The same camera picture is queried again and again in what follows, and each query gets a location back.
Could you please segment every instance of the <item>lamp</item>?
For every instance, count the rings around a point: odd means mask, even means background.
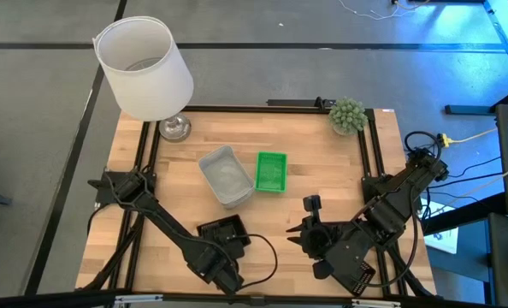
[[[162,120],[159,132],[182,141],[191,132],[180,113],[193,94],[193,77],[169,29],[152,17],[128,17],[93,39],[94,51],[119,107],[143,121]]]

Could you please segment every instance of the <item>gray bowl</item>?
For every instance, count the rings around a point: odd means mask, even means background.
[[[229,145],[201,158],[199,168],[226,209],[241,204],[254,192],[254,180],[248,176]]]

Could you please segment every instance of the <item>table leg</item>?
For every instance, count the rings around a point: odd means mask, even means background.
[[[423,235],[431,235],[476,222],[487,218],[489,213],[506,214],[504,192],[487,197],[481,200],[480,203],[467,204],[456,210],[450,210],[426,219],[422,222],[422,229],[425,230]]]
[[[494,116],[498,104],[508,104],[508,95],[493,106],[446,105],[444,109],[448,115]]]

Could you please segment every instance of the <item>wooden tabletop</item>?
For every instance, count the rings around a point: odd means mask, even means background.
[[[336,280],[317,280],[313,260],[286,237],[285,231],[307,216],[302,198],[320,194],[323,221],[349,221],[363,206],[360,179],[363,165],[357,135],[342,137],[328,124],[327,115],[186,112],[192,133],[180,143],[162,140],[157,156],[156,196],[162,207],[192,234],[196,227],[225,216],[239,214],[248,233],[262,234],[273,244],[279,256],[279,269],[265,283],[248,287],[239,294],[351,296]],[[375,110],[385,170],[396,174],[405,167],[399,127],[392,110]],[[142,123],[121,114],[109,155],[108,168],[129,171],[139,141]],[[370,134],[366,127],[372,174],[376,175]],[[259,151],[278,151],[288,155],[286,192],[254,192],[252,197],[233,210],[225,210],[203,177],[198,160],[222,145],[231,145],[235,155],[255,178]],[[145,159],[149,152],[146,146]],[[114,252],[121,225],[122,210],[115,204],[100,211],[92,222],[86,243],[77,287],[85,286]],[[411,220],[399,239],[402,257],[410,256],[413,241]],[[423,286],[435,292],[433,275],[423,237],[419,239],[416,258],[411,266]],[[366,261],[377,270],[375,252]],[[274,266],[267,244],[253,238],[239,259],[245,283],[267,276]],[[390,278],[394,277],[387,259]],[[134,279],[134,291],[166,293],[221,294],[214,284],[205,284],[187,267],[180,249],[165,234],[146,220]],[[119,286],[124,284],[127,261],[123,262]],[[375,275],[373,283],[379,282]],[[368,287],[364,297],[380,297],[379,288]]]

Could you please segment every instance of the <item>succulent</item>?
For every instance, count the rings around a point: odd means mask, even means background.
[[[338,99],[330,110],[329,118],[334,131],[344,135],[362,131],[368,122],[363,103],[352,98]]]

